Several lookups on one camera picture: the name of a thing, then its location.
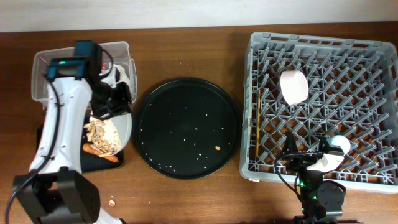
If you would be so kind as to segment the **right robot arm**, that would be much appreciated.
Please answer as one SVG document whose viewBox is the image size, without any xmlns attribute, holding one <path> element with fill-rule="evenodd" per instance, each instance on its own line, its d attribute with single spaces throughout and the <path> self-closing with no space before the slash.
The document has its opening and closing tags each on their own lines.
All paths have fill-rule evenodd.
<svg viewBox="0 0 398 224">
<path fill-rule="evenodd" d="M 324 175 L 336 170 L 349 152 L 350 141 L 341 135 L 320 138 L 314 152 L 300 152 L 294 135 L 287 133 L 282 151 L 274 162 L 285 161 L 286 171 L 296 174 L 295 193 L 302 205 L 302 215 L 293 217 L 292 223 L 337 223 L 342 216 L 346 187 Z"/>
</svg>

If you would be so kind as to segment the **peanut shells and rice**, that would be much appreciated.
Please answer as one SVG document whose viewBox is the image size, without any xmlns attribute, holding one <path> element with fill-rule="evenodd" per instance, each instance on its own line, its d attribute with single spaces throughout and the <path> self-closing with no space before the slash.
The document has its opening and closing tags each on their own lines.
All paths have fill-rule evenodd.
<svg viewBox="0 0 398 224">
<path fill-rule="evenodd" d="M 110 119 L 100 120 L 91 116 L 83 127 L 88 131 L 88 143 L 101 152 L 110 152 L 113 155 L 122 148 L 119 133 Z"/>
</svg>

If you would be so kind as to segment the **orange carrot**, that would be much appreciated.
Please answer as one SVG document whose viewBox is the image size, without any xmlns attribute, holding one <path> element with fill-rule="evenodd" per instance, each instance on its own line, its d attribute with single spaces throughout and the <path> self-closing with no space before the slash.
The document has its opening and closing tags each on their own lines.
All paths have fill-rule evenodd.
<svg viewBox="0 0 398 224">
<path fill-rule="evenodd" d="M 111 155 L 110 152 L 101 152 L 99 149 L 95 148 L 94 145 L 92 145 L 91 143 L 85 143 L 83 145 L 83 150 L 87 153 L 94 154 L 96 156 L 107 159 L 111 162 L 115 162 L 115 163 L 119 162 L 119 159 L 117 158 L 117 156 Z"/>
</svg>

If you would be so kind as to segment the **white napkin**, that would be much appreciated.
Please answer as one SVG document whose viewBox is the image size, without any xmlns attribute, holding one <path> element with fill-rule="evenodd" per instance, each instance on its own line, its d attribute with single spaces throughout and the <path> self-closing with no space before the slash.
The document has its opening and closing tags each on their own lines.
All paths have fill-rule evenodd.
<svg viewBox="0 0 398 224">
<path fill-rule="evenodd" d="M 116 88 L 116 85 L 120 83 L 130 86 L 130 79 L 126 74 L 126 70 L 121 65 L 114 65 L 111 73 L 103 81 L 112 88 Z"/>
</svg>

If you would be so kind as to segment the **red snack wrapper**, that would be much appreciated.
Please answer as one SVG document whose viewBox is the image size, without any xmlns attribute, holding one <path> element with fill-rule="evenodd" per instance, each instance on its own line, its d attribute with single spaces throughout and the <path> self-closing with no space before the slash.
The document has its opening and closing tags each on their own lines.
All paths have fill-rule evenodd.
<svg viewBox="0 0 398 224">
<path fill-rule="evenodd" d="M 101 71 L 105 71 L 105 70 L 106 70 L 106 68 L 105 68 L 105 62 L 102 61 L 102 63 L 101 63 Z"/>
</svg>

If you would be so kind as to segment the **wooden chopstick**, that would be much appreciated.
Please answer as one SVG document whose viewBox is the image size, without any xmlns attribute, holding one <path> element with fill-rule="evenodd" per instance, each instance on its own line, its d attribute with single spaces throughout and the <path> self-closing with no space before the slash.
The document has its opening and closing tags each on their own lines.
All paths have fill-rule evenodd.
<svg viewBox="0 0 398 224">
<path fill-rule="evenodd" d="M 249 138 L 251 139 L 252 138 L 252 128 L 253 128 L 253 118 L 255 117 L 255 115 L 253 115 L 253 111 L 255 111 L 255 107 L 254 107 L 254 104 L 253 104 L 253 102 L 251 102 L 251 110 L 250 110 L 250 112 L 251 112 L 251 116 L 250 116 L 250 127 L 249 127 Z"/>
<path fill-rule="evenodd" d="M 257 91 L 257 110 L 256 110 L 256 150 L 255 158 L 259 157 L 259 131 L 260 131 L 260 119 L 261 119 L 261 90 Z"/>
</svg>

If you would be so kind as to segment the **light blue cup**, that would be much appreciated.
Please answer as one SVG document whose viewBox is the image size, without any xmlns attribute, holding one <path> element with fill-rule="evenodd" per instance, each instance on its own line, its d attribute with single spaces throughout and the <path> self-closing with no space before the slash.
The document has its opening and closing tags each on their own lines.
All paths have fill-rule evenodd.
<svg viewBox="0 0 398 224">
<path fill-rule="evenodd" d="M 327 139 L 327 141 L 331 146 L 340 147 L 343 150 L 344 154 L 347 154 L 351 149 L 350 141 L 342 135 L 333 136 Z"/>
</svg>

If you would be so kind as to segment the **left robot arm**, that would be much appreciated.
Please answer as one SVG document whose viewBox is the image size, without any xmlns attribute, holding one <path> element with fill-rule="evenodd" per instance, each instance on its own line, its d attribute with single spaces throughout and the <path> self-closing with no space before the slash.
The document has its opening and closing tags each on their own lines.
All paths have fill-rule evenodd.
<svg viewBox="0 0 398 224">
<path fill-rule="evenodd" d="M 100 204 L 98 188 L 81 173 L 81 140 L 86 112 L 116 119 L 131 133 L 131 86 L 112 63 L 102 69 L 106 49 L 91 40 L 75 44 L 71 57 L 47 65 L 47 112 L 29 173 L 14 178 L 18 200 L 34 223 L 119 223 Z"/>
</svg>

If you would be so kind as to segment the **grey plate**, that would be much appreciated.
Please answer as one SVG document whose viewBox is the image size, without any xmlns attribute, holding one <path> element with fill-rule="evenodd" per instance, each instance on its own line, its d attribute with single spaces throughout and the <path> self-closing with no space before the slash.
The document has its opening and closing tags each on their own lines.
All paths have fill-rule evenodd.
<svg viewBox="0 0 398 224">
<path fill-rule="evenodd" d="M 87 141 L 100 156 L 113 156 L 121 152 L 128 143 L 132 131 L 131 114 L 123 114 L 106 120 L 90 116 L 84 125 Z"/>
</svg>

